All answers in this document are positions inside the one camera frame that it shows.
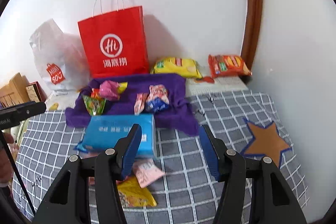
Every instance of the pink candy wrapper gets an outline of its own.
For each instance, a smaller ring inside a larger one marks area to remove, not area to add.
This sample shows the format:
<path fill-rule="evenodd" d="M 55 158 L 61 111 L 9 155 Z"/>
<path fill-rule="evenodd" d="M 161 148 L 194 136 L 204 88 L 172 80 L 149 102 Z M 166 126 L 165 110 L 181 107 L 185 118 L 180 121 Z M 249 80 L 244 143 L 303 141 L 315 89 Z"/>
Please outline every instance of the pink candy wrapper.
<path fill-rule="evenodd" d="M 133 164 L 133 172 L 141 188 L 150 185 L 165 174 L 155 166 L 153 159 L 136 161 Z"/>
<path fill-rule="evenodd" d="M 134 114 L 139 115 L 145 108 L 148 93 L 138 93 L 134 104 Z"/>
<path fill-rule="evenodd" d="M 106 80 L 102 84 L 100 84 L 100 96 L 109 101 L 117 101 L 120 98 L 120 95 L 118 93 L 118 87 L 119 83 Z"/>

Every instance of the black cable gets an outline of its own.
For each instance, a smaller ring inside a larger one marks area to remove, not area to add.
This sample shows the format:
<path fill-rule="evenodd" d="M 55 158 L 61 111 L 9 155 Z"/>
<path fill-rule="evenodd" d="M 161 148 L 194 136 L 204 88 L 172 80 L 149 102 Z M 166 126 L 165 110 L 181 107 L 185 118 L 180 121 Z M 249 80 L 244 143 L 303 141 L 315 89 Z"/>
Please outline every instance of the black cable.
<path fill-rule="evenodd" d="M 16 175 L 16 177 L 17 177 L 17 180 L 19 181 L 19 183 L 20 183 L 20 185 L 21 185 L 21 188 L 22 188 L 22 190 L 23 190 L 23 193 L 25 194 L 25 196 L 26 196 L 26 198 L 27 198 L 27 201 L 28 201 L 28 204 L 29 204 L 29 206 L 30 206 L 30 208 L 31 208 L 31 211 L 32 211 L 33 215 L 35 215 L 35 209 L 34 209 L 33 203 L 32 203 L 32 201 L 30 200 L 30 197 L 29 197 L 29 195 L 28 195 L 27 189 L 26 189 L 26 187 L 25 187 L 25 185 L 24 185 L 24 183 L 23 183 L 23 181 L 22 181 L 21 175 L 20 175 L 20 173 L 19 173 L 19 171 L 18 171 L 18 169 L 17 169 L 17 167 L 16 167 L 15 161 L 14 161 L 14 159 L 13 159 L 13 157 L 12 157 L 11 151 L 9 150 L 9 147 L 8 147 L 8 145 L 7 145 L 7 142 L 6 142 L 6 140 L 5 140 L 5 137 L 3 136 L 2 131 L 0 132 L 0 141 L 1 141 L 2 144 L 3 144 L 3 148 L 4 148 L 4 150 L 6 151 L 7 157 L 8 157 L 8 159 L 9 159 L 9 161 L 10 161 L 12 167 L 13 167 L 13 170 L 14 170 L 14 173 L 15 173 L 15 175 Z"/>

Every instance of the snack package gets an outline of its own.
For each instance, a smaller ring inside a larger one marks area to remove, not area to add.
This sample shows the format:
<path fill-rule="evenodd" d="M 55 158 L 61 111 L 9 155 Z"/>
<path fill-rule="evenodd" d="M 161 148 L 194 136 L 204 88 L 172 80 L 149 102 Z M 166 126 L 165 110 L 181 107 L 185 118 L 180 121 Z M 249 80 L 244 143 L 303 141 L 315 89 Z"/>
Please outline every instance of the snack package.
<path fill-rule="evenodd" d="M 134 104 L 134 114 L 139 115 L 145 108 L 148 93 L 138 93 Z"/>
<path fill-rule="evenodd" d="M 151 70 L 151 74 L 155 73 L 176 73 L 185 78 L 202 78 L 194 60 L 177 57 L 167 57 L 156 62 Z"/>
<path fill-rule="evenodd" d="M 155 166 L 153 159 L 136 161 L 132 169 L 141 188 L 147 187 L 165 174 L 165 172 Z"/>
<path fill-rule="evenodd" d="M 157 205 L 147 188 L 141 188 L 136 177 L 129 177 L 118 186 L 122 207 L 143 207 Z"/>
<path fill-rule="evenodd" d="M 169 108 L 168 93 L 164 85 L 151 85 L 149 90 L 146 111 L 155 113 Z"/>
<path fill-rule="evenodd" d="M 117 101 L 120 99 L 119 94 L 123 93 L 126 88 L 127 82 L 118 83 L 106 80 L 100 85 L 99 94 L 109 101 Z"/>
<path fill-rule="evenodd" d="M 90 96 L 87 95 L 82 95 L 82 97 L 86 110 L 87 112 L 89 112 L 91 116 L 102 115 L 106 99 L 91 98 Z"/>
<path fill-rule="evenodd" d="M 238 55 L 209 55 L 208 63 L 212 78 L 219 76 L 252 75 Z"/>

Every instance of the purple towel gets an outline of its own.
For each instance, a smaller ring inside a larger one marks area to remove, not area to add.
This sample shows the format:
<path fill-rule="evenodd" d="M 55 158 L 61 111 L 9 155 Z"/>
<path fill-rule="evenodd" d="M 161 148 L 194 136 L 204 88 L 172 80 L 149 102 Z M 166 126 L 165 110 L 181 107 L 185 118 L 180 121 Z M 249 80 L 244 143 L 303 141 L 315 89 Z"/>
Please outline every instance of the purple towel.
<path fill-rule="evenodd" d="M 138 93 L 149 93 L 150 85 L 164 85 L 168 90 L 170 108 L 154 115 L 155 124 L 158 128 L 175 128 L 189 136 L 198 135 L 198 122 L 195 119 L 191 105 L 185 97 L 185 79 L 180 75 L 156 74 L 156 75 L 129 75 L 92 80 L 85 87 L 76 100 L 75 108 L 67 108 L 65 115 L 67 125 L 70 127 L 86 127 L 91 119 L 88 114 L 82 94 L 90 95 L 91 89 L 98 89 L 105 80 L 115 82 L 128 82 L 127 89 L 121 94 L 117 102 L 106 101 L 104 114 L 134 114 L 134 103 Z"/>

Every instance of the white plastic bag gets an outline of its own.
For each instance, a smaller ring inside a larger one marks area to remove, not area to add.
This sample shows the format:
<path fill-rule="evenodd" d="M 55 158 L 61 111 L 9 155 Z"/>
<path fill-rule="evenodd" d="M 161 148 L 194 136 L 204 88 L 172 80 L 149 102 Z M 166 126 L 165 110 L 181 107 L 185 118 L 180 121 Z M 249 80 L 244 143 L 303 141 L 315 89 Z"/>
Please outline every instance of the white plastic bag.
<path fill-rule="evenodd" d="M 30 46 L 36 69 L 51 90 L 78 90 L 89 83 L 89 66 L 80 38 L 63 33 L 53 19 L 35 30 Z"/>

